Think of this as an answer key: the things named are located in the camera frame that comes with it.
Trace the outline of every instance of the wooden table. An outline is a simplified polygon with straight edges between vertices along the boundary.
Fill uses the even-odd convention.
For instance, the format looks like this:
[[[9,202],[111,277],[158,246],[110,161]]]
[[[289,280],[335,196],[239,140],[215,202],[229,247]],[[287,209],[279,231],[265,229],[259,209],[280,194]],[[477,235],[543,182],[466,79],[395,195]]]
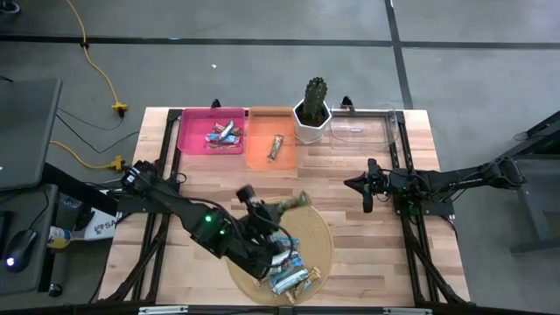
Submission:
[[[147,108],[134,160],[158,158],[168,108]],[[415,168],[438,170],[438,156],[424,110],[405,110],[406,126]],[[176,123],[173,135],[177,134]],[[306,190],[328,222],[334,239],[331,276],[315,297],[304,305],[387,306],[413,305],[404,250],[403,230],[392,202],[374,199],[374,211],[363,213],[361,196],[345,187],[343,179],[360,175],[367,159],[391,168],[389,150],[356,152],[333,150],[329,135],[321,143],[297,146],[297,168],[287,171],[249,169],[243,155],[182,155],[179,171],[187,175],[181,193],[220,202],[235,215],[245,211],[235,191],[250,183],[258,196],[292,195]],[[166,173],[172,158],[167,159]],[[137,262],[146,214],[133,214],[121,223],[108,257],[100,298],[114,292]],[[432,260],[452,288],[468,300],[466,280],[455,235],[439,217],[426,217]],[[146,272],[144,294],[151,276]],[[424,271],[419,267],[423,293],[428,297]],[[171,219],[160,278],[158,304],[253,305],[231,280],[224,261],[189,239],[179,219]]]

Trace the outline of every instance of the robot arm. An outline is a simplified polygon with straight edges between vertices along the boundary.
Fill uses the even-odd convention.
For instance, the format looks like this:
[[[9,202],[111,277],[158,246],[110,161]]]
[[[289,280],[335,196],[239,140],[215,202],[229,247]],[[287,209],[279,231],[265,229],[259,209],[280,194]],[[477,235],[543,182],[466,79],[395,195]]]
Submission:
[[[143,209],[148,213],[177,215],[191,238],[218,258],[228,257],[256,279],[266,277],[272,258],[281,247],[270,240],[279,228],[285,211],[310,203],[304,192],[295,199],[266,204],[255,196],[250,185],[237,192],[239,200],[247,205],[248,214],[239,220],[223,206],[211,201],[186,198],[173,191],[157,176],[149,162],[137,162],[122,178],[125,196],[123,211]]]
[[[413,202],[429,200],[433,203],[447,201],[455,192],[479,186],[516,189],[525,182],[515,161],[496,158],[489,163],[457,171],[417,171],[407,169],[383,170],[370,158],[367,172],[344,184],[363,196],[365,213],[373,211],[373,195],[398,195]]]

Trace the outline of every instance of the woven placemat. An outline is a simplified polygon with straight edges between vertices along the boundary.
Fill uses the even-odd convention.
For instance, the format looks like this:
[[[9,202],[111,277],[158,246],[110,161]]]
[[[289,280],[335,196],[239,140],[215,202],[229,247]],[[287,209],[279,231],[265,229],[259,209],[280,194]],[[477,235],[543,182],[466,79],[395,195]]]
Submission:
[[[280,200],[283,198],[266,199],[266,202],[273,203]],[[327,223],[312,206],[301,206],[286,212],[282,217],[281,225],[293,237],[300,240],[298,252],[305,267],[308,270],[317,267],[321,272],[321,278],[299,295],[295,303],[297,305],[313,297],[329,277],[333,265],[333,238]],[[255,303],[271,306],[292,305],[285,294],[275,295],[267,283],[261,287],[257,286],[252,276],[229,260],[227,260],[227,268],[235,285]]]

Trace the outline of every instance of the white pot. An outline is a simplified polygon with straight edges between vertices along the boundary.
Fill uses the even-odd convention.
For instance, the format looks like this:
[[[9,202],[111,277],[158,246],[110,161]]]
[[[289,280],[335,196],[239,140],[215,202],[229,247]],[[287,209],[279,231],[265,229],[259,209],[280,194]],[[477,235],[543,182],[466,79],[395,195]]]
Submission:
[[[294,121],[296,122],[296,138],[302,144],[315,144],[323,138],[323,134],[325,133],[326,128],[331,123],[331,119],[333,116],[329,111],[329,108],[326,106],[326,103],[323,101],[323,109],[326,112],[326,119],[322,125],[318,127],[306,126],[299,121],[298,114],[296,114],[296,109],[302,106],[304,100],[301,100],[296,106],[294,106]]]

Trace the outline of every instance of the orange tray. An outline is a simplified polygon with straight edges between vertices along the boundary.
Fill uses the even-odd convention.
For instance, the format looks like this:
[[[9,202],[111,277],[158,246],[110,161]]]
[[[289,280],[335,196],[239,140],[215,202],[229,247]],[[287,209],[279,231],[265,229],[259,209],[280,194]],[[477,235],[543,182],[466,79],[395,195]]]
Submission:
[[[274,135],[283,135],[275,163],[269,163]],[[248,111],[245,158],[250,168],[286,170],[296,167],[296,131],[292,109],[287,107],[253,107]]]

